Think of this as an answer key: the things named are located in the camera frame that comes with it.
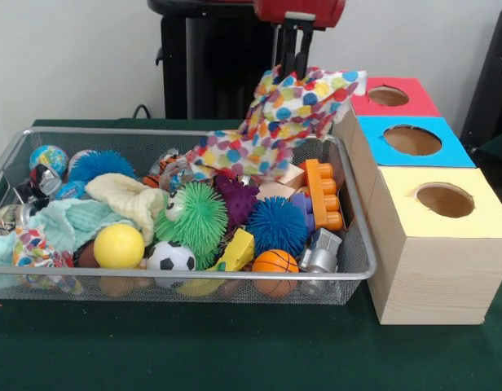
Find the yellow ball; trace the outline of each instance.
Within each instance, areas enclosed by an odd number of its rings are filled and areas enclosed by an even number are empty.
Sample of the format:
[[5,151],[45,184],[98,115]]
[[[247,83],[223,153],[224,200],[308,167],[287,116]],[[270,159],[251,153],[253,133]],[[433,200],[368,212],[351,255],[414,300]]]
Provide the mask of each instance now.
[[94,255],[101,267],[133,269],[143,259],[143,236],[127,224],[107,226],[95,239]]

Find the blue globe ball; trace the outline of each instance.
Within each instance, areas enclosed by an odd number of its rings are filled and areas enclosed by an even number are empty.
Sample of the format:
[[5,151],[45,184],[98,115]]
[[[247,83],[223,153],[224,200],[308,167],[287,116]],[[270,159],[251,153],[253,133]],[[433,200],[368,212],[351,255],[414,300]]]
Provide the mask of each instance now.
[[36,165],[49,165],[60,177],[63,177],[68,167],[68,156],[55,145],[43,145],[30,155],[30,170],[33,170]]

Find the stacked boxes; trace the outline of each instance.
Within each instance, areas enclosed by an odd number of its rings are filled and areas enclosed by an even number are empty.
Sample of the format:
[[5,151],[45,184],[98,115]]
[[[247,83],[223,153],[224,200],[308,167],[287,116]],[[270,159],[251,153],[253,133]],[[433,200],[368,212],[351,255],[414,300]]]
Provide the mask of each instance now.
[[337,132],[379,252],[380,322],[482,323],[502,280],[500,201],[418,81],[371,79],[352,105]]

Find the soccer ball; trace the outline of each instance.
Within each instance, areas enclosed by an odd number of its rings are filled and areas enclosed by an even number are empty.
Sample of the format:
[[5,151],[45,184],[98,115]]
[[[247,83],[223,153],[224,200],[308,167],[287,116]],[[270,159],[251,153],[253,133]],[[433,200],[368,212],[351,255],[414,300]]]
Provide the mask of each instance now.
[[[195,255],[179,242],[162,241],[151,247],[146,260],[148,270],[184,270],[195,269]],[[184,284],[185,279],[155,279],[155,283],[163,288],[175,289]]]

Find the white wall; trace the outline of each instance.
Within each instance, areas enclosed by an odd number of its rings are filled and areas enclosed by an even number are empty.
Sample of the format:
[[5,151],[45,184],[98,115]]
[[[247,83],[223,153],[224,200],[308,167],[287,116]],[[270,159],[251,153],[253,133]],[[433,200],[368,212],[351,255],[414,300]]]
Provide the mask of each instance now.
[[[348,0],[310,62],[419,77],[460,131],[502,0]],[[164,115],[160,16],[145,0],[0,0],[0,151],[36,118]]]

